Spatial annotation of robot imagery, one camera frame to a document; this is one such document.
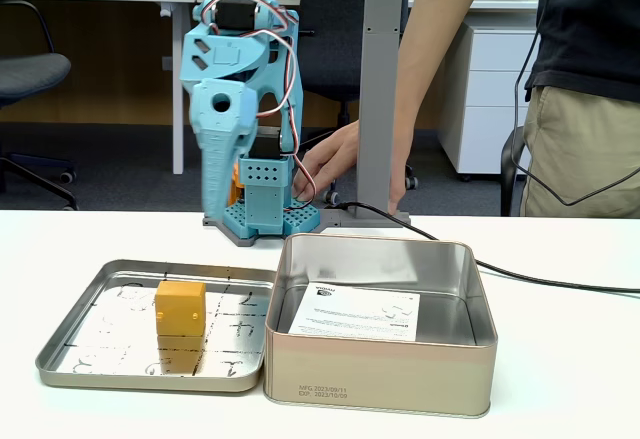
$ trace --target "office chair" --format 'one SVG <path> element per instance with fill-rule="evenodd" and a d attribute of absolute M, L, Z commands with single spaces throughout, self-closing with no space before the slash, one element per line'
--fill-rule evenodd
<path fill-rule="evenodd" d="M 401 34 L 408 17 L 408 0 L 402 0 Z M 351 122 L 349 103 L 360 97 L 363 24 L 364 0 L 300 0 L 298 62 L 302 87 L 340 103 L 336 127 L 307 137 L 302 150 L 311 149 Z M 417 186 L 412 174 L 408 178 L 409 186 Z M 337 200 L 335 184 L 327 192 L 326 202 L 335 202 L 331 196 Z"/>
<path fill-rule="evenodd" d="M 35 6 L 26 1 L 0 1 L 0 6 L 20 6 L 35 13 L 42 26 L 49 47 L 48 54 L 33 56 L 0 56 L 0 109 L 35 94 L 54 88 L 69 73 L 69 60 L 54 52 L 53 42 L 44 18 Z M 2 157 L 0 148 L 0 193 L 6 191 L 4 174 L 11 172 L 67 201 L 65 210 L 77 210 L 76 199 L 71 192 L 27 169 L 26 166 L 44 166 L 63 169 L 60 180 L 72 182 L 75 169 L 69 161 L 26 154 L 7 154 Z"/>
<path fill-rule="evenodd" d="M 513 204 L 513 188 L 518 177 L 518 168 L 511 159 L 511 150 L 513 145 L 513 132 L 509 134 L 507 142 L 502 148 L 502 157 L 500 158 L 500 215 L 509 217 L 511 215 L 511 205 Z M 524 126 L 520 126 L 515 130 L 516 141 L 515 149 L 513 149 L 513 157 L 516 162 L 520 163 L 522 152 L 524 151 Z"/>

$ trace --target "metal tin box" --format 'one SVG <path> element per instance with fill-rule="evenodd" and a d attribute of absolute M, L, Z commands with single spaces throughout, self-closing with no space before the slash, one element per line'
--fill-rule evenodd
<path fill-rule="evenodd" d="M 51 386 L 238 392 L 263 362 L 271 271 L 114 261 L 89 284 L 36 359 Z M 161 281 L 206 286 L 203 337 L 157 336 Z"/>
<path fill-rule="evenodd" d="M 311 282 L 418 293 L 416 341 L 290 335 Z M 267 313 L 265 393 L 284 403 L 482 416 L 497 340 L 468 247 L 296 235 L 285 242 Z"/>

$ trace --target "3d printed robot arm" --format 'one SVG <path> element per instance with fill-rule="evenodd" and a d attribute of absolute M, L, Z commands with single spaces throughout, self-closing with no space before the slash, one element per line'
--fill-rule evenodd
<path fill-rule="evenodd" d="M 202 150 L 206 222 L 240 244 L 314 229 L 319 212 L 291 198 L 294 163 L 301 166 L 297 14 L 275 0 L 208 0 L 194 9 L 194 19 L 199 23 L 185 36 L 180 78 Z M 258 112 L 269 93 L 278 106 Z M 278 111 L 280 128 L 259 127 L 259 118 Z M 245 195 L 228 206 L 236 161 Z"/>

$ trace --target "expiry date text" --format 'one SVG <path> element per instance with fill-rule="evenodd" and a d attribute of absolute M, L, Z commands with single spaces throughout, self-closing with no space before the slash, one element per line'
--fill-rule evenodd
<path fill-rule="evenodd" d="M 324 397 L 332 399 L 347 399 L 348 397 L 346 387 L 313 385 L 300 385 L 298 395 L 302 397 Z"/>

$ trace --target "khaki pants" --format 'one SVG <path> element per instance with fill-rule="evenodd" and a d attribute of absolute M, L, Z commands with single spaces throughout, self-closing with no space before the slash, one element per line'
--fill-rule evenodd
<path fill-rule="evenodd" d="M 640 104 L 536 88 L 524 138 L 532 156 L 529 171 L 571 202 L 640 167 Z M 640 173 L 571 207 L 528 178 L 520 214 L 640 218 Z"/>

